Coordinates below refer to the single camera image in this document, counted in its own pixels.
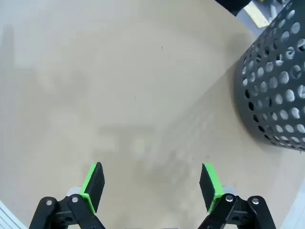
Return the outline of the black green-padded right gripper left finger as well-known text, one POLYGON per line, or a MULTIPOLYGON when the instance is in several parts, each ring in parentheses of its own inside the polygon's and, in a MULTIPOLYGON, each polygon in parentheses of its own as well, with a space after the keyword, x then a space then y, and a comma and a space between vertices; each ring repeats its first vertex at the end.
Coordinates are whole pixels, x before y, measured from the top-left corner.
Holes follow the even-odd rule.
POLYGON ((31 229, 67 229, 78 225, 81 229, 103 229, 95 215, 105 184, 102 164, 92 164, 79 191, 58 201, 42 198, 30 223, 31 229))

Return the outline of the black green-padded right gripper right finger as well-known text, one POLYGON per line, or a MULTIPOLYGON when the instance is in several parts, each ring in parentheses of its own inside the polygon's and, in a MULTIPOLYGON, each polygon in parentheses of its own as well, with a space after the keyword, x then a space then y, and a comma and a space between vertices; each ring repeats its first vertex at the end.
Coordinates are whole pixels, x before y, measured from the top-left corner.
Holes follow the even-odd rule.
POLYGON ((208 212, 200 229, 223 229, 227 224, 238 229, 276 228, 265 199, 251 196, 243 200, 225 193, 212 164, 202 164, 199 185, 208 212))

